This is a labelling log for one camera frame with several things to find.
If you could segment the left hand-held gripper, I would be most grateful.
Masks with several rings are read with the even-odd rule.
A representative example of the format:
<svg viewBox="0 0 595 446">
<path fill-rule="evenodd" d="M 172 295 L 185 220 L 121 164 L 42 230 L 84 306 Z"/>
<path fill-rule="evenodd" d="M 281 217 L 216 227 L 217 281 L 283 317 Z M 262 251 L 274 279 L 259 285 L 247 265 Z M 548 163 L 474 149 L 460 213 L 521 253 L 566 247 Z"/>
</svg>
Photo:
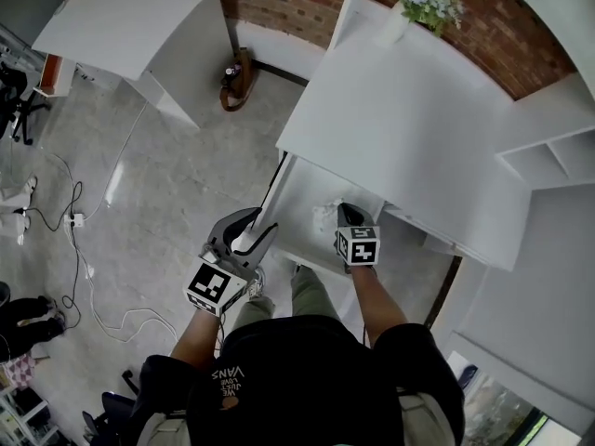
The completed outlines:
<svg viewBox="0 0 595 446">
<path fill-rule="evenodd" d="M 261 207 L 244 208 L 214 225 L 184 282 L 184 296 L 193 306 L 221 317 L 261 279 L 259 265 L 277 235 L 278 224 L 266 228 L 247 250 L 231 249 L 261 211 Z"/>
</svg>

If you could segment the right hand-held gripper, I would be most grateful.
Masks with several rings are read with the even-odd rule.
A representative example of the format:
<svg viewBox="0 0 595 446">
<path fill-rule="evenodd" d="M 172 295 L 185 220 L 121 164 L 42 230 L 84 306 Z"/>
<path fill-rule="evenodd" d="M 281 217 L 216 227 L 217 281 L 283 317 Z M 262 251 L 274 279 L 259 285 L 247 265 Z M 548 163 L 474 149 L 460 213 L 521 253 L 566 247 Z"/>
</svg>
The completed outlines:
<svg viewBox="0 0 595 446">
<path fill-rule="evenodd" d="M 378 263 L 380 227 L 372 225 L 373 218 L 361 207 L 338 205 L 334 246 L 347 274 L 353 267 L 373 267 Z"/>
</svg>

